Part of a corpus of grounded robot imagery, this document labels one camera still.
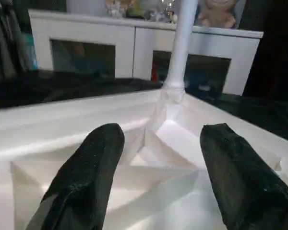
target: white furniture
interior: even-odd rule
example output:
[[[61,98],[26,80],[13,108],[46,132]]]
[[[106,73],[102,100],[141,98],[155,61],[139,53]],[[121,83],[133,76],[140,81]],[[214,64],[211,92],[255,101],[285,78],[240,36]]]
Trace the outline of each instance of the white furniture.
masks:
[[[30,11],[38,67],[53,69],[51,39],[116,46],[115,77],[150,79],[153,51],[172,51],[176,25]],[[262,32],[194,26],[189,53],[229,58],[224,93],[242,95]]]

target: cabinet glass panel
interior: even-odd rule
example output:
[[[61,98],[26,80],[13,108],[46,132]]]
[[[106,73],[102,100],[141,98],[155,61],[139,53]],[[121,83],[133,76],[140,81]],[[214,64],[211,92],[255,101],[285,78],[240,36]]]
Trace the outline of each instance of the cabinet glass panel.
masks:
[[[168,74],[171,53],[154,51],[152,79],[164,81]],[[222,92],[230,59],[189,54],[185,71],[185,86],[197,92]]]
[[[115,46],[73,41],[51,41],[53,68],[58,71],[115,76]]]

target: plush toy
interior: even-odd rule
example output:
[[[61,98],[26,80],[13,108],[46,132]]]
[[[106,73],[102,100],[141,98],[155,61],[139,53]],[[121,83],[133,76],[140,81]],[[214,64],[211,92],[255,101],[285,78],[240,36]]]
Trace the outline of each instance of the plush toy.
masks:
[[[204,8],[199,16],[199,22],[202,26],[232,28],[236,19],[232,14],[233,7],[237,0],[205,0]]]

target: white vertical rod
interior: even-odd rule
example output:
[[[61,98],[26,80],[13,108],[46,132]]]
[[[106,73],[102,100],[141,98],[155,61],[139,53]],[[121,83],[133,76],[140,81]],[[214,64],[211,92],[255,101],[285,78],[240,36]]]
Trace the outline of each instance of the white vertical rod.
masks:
[[[174,46],[165,87],[184,89],[189,41],[193,29],[198,0],[182,0],[178,15]]]

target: cabinet door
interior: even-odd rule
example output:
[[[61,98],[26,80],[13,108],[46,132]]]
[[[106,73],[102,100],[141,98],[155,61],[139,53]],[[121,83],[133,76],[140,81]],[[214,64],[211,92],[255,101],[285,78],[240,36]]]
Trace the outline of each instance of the cabinet door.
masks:
[[[133,76],[167,76],[175,31],[136,28]],[[185,79],[195,89],[242,95],[259,39],[192,33]]]
[[[132,77],[134,27],[85,22],[75,15],[31,18],[31,25],[39,69]]]

